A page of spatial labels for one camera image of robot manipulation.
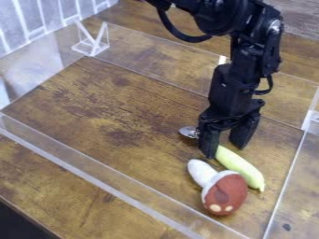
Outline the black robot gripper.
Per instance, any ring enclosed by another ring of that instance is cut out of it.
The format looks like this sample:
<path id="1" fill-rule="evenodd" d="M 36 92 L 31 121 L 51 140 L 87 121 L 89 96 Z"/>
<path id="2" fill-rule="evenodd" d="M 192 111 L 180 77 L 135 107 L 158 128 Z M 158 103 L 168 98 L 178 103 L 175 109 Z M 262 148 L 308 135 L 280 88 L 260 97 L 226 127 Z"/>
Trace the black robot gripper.
<path id="1" fill-rule="evenodd" d="M 254 99 L 260 78 L 226 63 L 216 67 L 208 93 L 210 106 L 199 115 L 198 147 L 207 159 L 216 156 L 220 133 L 231 131 L 230 141 L 243 149 L 254 136 L 264 101 Z"/>

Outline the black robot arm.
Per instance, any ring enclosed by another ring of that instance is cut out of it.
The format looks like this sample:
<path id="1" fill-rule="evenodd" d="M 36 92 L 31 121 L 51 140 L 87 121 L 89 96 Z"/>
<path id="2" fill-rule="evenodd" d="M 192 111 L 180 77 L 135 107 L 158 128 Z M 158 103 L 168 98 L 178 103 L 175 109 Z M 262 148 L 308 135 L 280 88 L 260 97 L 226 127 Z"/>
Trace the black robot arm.
<path id="1" fill-rule="evenodd" d="M 247 146 L 270 93 L 258 88 L 260 80 L 272 82 L 282 63 L 279 55 L 284 30 L 280 11 L 262 0 L 145 0 L 155 7 L 168 32 L 180 40 L 199 43 L 215 36 L 231 37 L 231 61 L 215 68 L 210 88 L 210 106 L 198 118 L 198 148 L 204 156 L 216 156 L 220 133 L 231 132 L 238 148 Z M 176 7 L 191 14 L 202 35 L 191 36 L 171 23 L 167 11 Z"/>

